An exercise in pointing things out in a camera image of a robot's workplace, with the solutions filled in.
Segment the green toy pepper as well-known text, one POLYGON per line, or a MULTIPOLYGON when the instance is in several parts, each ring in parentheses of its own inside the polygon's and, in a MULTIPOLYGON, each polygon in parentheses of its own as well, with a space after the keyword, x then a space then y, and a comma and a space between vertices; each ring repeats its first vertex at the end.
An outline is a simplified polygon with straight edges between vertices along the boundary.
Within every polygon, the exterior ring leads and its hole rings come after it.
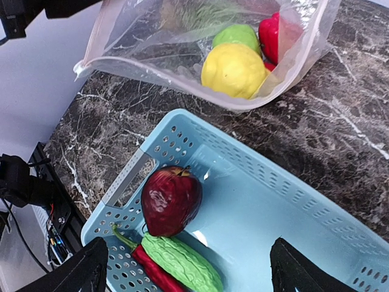
POLYGON ((233 24, 216 34, 212 47, 224 43, 244 44, 261 55, 260 42, 253 28, 246 24, 233 24))

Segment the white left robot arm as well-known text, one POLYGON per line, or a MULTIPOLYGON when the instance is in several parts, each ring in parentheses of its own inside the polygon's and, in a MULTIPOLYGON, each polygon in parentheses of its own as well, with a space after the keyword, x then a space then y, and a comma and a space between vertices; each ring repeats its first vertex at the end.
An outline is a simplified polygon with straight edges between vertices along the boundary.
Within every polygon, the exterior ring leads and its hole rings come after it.
POLYGON ((71 70, 97 10, 97 1, 1 2, 1 198, 17 207, 52 203, 54 185, 27 161, 81 88, 71 70))

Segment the dark red toy pepper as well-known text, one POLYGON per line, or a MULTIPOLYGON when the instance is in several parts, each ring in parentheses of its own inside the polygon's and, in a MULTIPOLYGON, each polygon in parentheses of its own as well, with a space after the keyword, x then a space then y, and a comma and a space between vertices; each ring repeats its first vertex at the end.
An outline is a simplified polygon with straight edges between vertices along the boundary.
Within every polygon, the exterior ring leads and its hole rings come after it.
POLYGON ((141 205, 148 232, 172 237, 197 216, 202 202, 202 184, 190 166, 162 167, 153 172, 142 189, 141 205))

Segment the yellow toy pepper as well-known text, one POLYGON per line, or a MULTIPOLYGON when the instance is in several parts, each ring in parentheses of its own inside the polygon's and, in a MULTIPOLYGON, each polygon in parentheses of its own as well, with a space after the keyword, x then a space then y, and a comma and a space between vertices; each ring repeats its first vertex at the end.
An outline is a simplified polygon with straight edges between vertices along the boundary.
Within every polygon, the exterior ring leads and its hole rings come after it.
POLYGON ((249 46, 224 43, 207 55, 201 71, 202 86, 231 98, 251 99, 270 71, 249 46))

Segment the red toy chili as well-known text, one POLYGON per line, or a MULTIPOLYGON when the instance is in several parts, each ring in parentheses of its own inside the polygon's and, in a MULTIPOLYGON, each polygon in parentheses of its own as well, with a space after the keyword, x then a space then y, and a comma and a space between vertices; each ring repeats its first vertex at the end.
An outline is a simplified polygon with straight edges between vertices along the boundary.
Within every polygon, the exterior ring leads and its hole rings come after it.
POLYGON ((131 249, 131 255, 143 266, 147 276, 162 290, 166 292, 185 292, 187 289, 173 276, 156 264, 145 252, 141 244, 134 243, 124 237, 116 224, 112 225, 114 235, 131 249))

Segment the green toy bitter gourd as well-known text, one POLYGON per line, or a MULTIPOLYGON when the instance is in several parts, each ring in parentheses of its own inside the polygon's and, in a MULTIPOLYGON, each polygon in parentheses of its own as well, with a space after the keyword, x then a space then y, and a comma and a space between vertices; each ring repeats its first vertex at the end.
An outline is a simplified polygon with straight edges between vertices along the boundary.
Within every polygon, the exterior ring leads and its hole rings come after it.
POLYGON ((154 262, 190 290, 224 290, 221 276, 210 262, 179 239, 146 232, 141 245, 154 262))

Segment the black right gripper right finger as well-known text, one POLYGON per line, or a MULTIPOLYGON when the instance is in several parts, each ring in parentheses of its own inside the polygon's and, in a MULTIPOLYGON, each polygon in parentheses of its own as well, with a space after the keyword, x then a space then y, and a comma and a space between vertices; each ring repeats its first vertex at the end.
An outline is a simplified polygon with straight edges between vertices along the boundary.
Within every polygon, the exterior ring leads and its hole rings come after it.
POLYGON ((313 264, 285 239, 270 251, 274 291, 340 291, 340 282, 313 264))

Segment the clear zip top bag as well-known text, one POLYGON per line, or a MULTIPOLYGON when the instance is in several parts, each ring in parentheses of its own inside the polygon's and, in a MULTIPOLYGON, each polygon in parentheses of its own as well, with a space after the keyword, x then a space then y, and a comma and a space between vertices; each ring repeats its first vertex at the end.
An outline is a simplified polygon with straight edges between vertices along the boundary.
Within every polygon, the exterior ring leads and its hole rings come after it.
POLYGON ((78 78, 94 70, 168 86, 228 110, 259 108, 295 86, 329 51, 339 1, 103 1, 78 78), (253 29, 274 67, 248 99, 204 86, 216 36, 253 29))

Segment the bright red toy pepper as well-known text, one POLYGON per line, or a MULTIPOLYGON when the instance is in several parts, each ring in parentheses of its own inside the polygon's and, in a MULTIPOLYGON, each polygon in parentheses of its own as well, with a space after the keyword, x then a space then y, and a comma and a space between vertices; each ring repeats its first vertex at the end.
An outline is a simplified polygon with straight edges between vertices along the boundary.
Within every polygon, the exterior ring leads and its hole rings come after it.
POLYGON ((302 33, 301 25, 280 18, 279 12, 262 20, 258 26, 258 36, 262 53, 266 57, 265 67, 273 71, 279 62, 279 44, 283 55, 294 45, 302 33))

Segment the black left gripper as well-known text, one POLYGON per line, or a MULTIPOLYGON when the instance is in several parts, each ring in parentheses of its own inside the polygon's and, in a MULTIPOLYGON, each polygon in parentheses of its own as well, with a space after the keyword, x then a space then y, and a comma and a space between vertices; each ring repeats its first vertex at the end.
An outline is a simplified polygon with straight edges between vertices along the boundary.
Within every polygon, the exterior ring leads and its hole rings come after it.
POLYGON ((47 19, 69 18, 100 0, 1 0, 1 24, 8 40, 25 38, 26 28, 44 11, 47 19))

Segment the light blue plastic basket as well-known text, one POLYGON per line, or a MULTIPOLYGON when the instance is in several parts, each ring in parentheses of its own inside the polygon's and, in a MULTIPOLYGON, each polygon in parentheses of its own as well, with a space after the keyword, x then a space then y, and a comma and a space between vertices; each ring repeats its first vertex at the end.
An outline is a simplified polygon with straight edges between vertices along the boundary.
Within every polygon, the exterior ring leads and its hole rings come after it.
POLYGON ((220 273, 226 291, 272 291, 270 250, 283 238, 325 273, 357 291, 388 290, 388 243, 291 173, 184 109, 170 111, 97 204, 81 242, 105 239, 112 291, 158 287, 112 233, 146 231, 139 190, 116 205, 143 165, 190 166, 203 187, 196 218, 179 235, 220 273))

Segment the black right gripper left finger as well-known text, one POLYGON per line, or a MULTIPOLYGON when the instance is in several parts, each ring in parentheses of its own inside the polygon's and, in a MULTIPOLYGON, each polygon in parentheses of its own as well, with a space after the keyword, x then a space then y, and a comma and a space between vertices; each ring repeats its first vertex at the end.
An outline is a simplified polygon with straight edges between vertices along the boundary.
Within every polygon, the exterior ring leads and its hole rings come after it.
POLYGON ((59 268, 18 291, 105 291, 107 265, 107 244, 103 238, 96 237, 59 268))

